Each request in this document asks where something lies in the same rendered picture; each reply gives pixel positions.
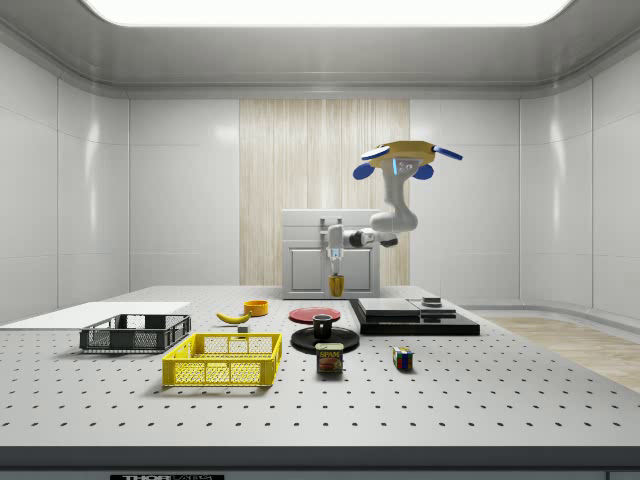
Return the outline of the dark grey basket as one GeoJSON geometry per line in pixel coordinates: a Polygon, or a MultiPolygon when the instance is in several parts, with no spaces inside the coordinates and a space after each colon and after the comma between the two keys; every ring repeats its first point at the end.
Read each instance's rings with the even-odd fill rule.
{"type": "Polygon", "coordinates": [[[191,330],[191,317],[176,314],[119,314],[80,331],[88,352],[164,352],[191,330]]]}

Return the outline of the red plate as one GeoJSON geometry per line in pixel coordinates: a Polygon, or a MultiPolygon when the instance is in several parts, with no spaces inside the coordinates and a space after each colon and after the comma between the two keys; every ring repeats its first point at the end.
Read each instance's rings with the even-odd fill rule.
{"type": "Polygon", "coordinates": [[[341,312],[328,307],[303,307],[289,312],[289,319],[300,324],[312,324],[317,315],[326,315],[332,321],[341,318],[341,312]]]}

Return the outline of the black plate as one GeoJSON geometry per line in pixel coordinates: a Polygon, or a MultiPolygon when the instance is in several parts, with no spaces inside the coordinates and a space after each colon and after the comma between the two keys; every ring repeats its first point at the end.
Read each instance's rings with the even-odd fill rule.
{"type": "Polygon", "coordinates": [[[297,330],[291,336],[291,344],[307,354],[314,354],[318,343],[341,343],[344,352],[349,352],[356,349],[359,342],[360,337],[356,332],[340,327],[332,328],[327,338],[316,337],[313,327],[297,330]]]}

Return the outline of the yellow basket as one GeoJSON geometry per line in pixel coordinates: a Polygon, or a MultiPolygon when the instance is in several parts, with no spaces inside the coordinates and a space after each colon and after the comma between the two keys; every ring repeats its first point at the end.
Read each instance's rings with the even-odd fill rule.
{"type": "Polygon", "coordinates": [[[270,386],[280,333],[194,333],[162,358],[165,386],[270,386]]]}

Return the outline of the flat-sided can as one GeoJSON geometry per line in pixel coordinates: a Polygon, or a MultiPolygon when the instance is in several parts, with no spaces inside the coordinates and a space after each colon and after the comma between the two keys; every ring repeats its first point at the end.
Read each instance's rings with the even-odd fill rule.
{"type": "Polygon", "coordinates": [[[317,343],[315,352],[319,373],[341,373],[343,371],[344,345],[342,343],[317,343]]]}

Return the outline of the black stove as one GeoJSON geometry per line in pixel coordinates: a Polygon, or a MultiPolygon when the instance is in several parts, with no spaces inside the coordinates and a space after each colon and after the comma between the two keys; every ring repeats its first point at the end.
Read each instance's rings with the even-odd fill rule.
{"type": "Polygon", "coordinates": [[[479,335],[480,325],[436,297],[360,298],[350,301],[365,335],[479,335]]]}

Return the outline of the drone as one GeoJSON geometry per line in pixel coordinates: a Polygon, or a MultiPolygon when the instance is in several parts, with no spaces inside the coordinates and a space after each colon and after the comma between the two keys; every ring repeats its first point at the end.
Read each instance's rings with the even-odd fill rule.
{"type": "Polygon", "coordinates": [[[387,142],[361,155],[363,164],[354,169],[353,177],[362,180],[373,174],[375,168],[389,164],[395,175],[410,171],[414,178],[427,180],[434,174],[430,163],[437,153],[456,160],[463,159],[458,153],[425,141],[387,142]]]}

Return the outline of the white cabinet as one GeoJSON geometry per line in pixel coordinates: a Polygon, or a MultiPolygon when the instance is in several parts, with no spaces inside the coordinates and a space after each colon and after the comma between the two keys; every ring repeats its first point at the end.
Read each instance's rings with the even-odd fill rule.
{"type": "MultiPolygon", "coordinates": [[[[369,226],[375,209],[284,209],[282,211],[282,282],[285,299],[329,299],[331,274],[327,255],[328,227],[346,231],[369,226]]],[[[340,274],[344,299],[380,295],[379,247],[344,248],[340,274]]]]}

